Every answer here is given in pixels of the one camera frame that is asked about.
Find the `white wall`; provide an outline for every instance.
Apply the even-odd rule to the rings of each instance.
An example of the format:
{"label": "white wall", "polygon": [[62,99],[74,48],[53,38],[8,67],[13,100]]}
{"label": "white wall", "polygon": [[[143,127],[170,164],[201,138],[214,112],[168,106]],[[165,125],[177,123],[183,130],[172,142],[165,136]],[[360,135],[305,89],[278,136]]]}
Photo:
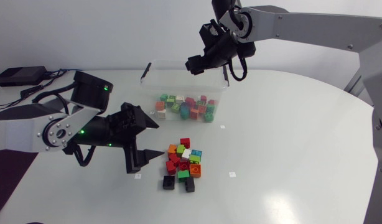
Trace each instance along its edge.
{"label": "white wall", "polygon": [[[241,0],[289,12],[381,16],[382,0]],[[214,18],[211,0],[0,0],[0,72],[7,67],[144,68],[154,58],[202,54],[200,26]],[[249,68],[283,70],[339,88],[356,72],[357,55],[265,40]]]}

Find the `plastic container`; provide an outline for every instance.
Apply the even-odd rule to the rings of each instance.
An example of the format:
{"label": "plastic container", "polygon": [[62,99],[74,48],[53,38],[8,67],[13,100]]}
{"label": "plastic container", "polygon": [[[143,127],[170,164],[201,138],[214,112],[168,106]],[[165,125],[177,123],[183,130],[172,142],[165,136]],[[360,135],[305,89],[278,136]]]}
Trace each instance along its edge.
{"label": "plastic container", "polygon": [[[154,60],[142,74],[140,85],[146,99],[142,108],[152,118],[212,122],[218,113],[221,94],[228,88],[228,76],[222,68],[192,75],[183,61]],[[176,98],[172,104],[168,99],[173,97]]]}

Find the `toy block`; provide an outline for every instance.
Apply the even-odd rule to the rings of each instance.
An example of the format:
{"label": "toy block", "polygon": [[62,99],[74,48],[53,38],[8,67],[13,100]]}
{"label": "toy block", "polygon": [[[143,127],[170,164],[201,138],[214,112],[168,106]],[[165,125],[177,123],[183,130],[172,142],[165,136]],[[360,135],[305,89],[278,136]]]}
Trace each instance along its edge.
{"label": "toy block", "polygon": [[166,161],[166,169],[169,175],[176,174],[176,166],[173,161]]}
{"label": "toy block", "polygon": [[185,146],[183,144],[179,144],[177,146],[177,152],[176,152],[177,157],[181,158],[181,155],[183,154],[184,149],[185,149]]}
{"label": "toy block", "polygon": [[190,138],[180,139],[180,144],[184,145],[186,149],[190,148]]}
{"label": "toy block", "polygon": [[205,113],[203,117],[205,118],[205,122],[212,122],[215,119],[212,113]]}
{"label": "toy block", "polygon": [[180,171],[190,170],[190,162],[189,161],[180,161],[179,162]]}
{"label": "toy block", "polygon": [[184,102],[184,96],[176,96],[176,103],[180,105]]}
{"label": "toy block", "polygon": [[161,111],[156,111],[156,116],[159,119],[166,119],[166,109],[161,110]]}
{"label": "toy block", "polygon": [[190,149],[184,149],[183,154],[181,155],[181,158],[183,160],[189,160],[191,155],[191,150]]}
{"label": "toy block", "polygon": [[156,102],[155,109],[157,111],[164,110],[165,109],[165,102],[163,102],[163,101]]}
{"label": "toy block", "polygon": [[161,101],[166,102],[166,100],[168,99],[167,94],[162,94],[160,99],[161,99]]}
{"label": "toy block", "polygon": [[205,114],[206,113],[206,106],[205,105],[198,105],[198,112],[200,114]]}
{"label": "toy block", "polygon": [[171,154],[176,154],[176,145],[169,145],[169,149],[167,150],[168,155],[170,156]]}
{"label": "toy block", "polygon": [[206,106],[206,112],[207,113],[213,113],[215,111],[215,105],[208,104]]}
{"label": "toy block", "polygon": [[176,167],[179,166],[180,158],[178,158],[178,157],[176,156],[176,154],[171,154],[171,155],[169,156],[169,159],[174,163],[174,165],[175,165]]}
{"label": "toy block", "polygon": [[174,190],[174,176],[164,176],[163,187],[165,190]]}
{"label": "toy block", "polygon": [[190,155],[189,161],[191,164],[199,164],[199,162],[201,161],[201,157],[196,155]]}
{"label": "toy block", "polygon": [[190,175],[191,177],[201,177],[202,170],[200,164],[191,164],[190,165]]}
{"label": "toy block", "polygon": [[166,105],[167,105],[168,107],[172,107],[173,104],[174,104],[174,99],[170,99],[170,98],[168,98],[168,99],[166,100]]}
{"label": "toy block", "polygon": [[190,171],[188,170],[178,171],[177,177],[179,178],[179,182],[185,182],[186,178],[190,177]]}
{"label": "toy block", "polygon": [[188,193],[194,192],[195,191],[195,184],[193,182],[193,177],[187,177],[185,179],[185,190]]}
{"label": "toy block", "polygon": [[198,119],[198,112],[199,112],[199,110],[191,109],[191,111],[190,111],[190,118],[191,119]]}
{"label": "toy block", "polygon": [[173,113],[179,113],[180,112],[180,105],[178,105],[177,103],[173,104],[172,112]]}

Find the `pile of lego bricks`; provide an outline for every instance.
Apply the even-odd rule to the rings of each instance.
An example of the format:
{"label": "pile of lego bricks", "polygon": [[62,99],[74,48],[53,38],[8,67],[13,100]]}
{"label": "pile of lego bricks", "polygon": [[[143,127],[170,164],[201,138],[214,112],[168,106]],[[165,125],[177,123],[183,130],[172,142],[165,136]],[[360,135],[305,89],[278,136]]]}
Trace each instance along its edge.
{"label": "pile of lego bricks", "polygon": [[195,191],[194,177],[201,177],[201,157],[202,151],[190,149],[190,139],[180,139],[178,146],[171,144],[167,151],[169,161],[166,162],[168,175],[164,176],[163,188],[165,190],[174,190],[174,183],[177,168],[177,177],[180,183],[185,183],[187,192]]}
{"label": "pile of lego bricks", "polygon": [[214,119],[215,100],[208,100],[206,96],[199,96],[198,100],[185,96],[162,94],[160,101],[156,102],[156,115],[159,119],[166,119],[166,112],[171,111],[180,115],[182,119],[198,120],[202,116],[205,122]]}

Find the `table surface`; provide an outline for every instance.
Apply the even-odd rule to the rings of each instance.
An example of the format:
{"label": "table surface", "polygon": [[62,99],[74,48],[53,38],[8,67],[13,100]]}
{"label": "table surface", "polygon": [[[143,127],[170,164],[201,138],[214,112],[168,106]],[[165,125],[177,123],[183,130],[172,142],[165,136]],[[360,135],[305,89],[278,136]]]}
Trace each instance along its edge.
{"label": "table surface", "polygon": [[[140,104],[142,72],[88,72],[114,83],[105,114],[124,101]],[[73,74],[47,90],[67,85]],[[0,103],[25,88],[0,89]],[[135,179],[119,148],[98,147],[87,167],[62,151],[46,152],[1,210],[0,223],[363,223],[378,162],[372,110],[311,78],[250,70],[223,92],[213,123],[159,121],[159,129],[137,137],[139,149],[160,151],[191,138],[192,149],[203,151],[194,193],[178,182],[162,189],[166,155]]]}

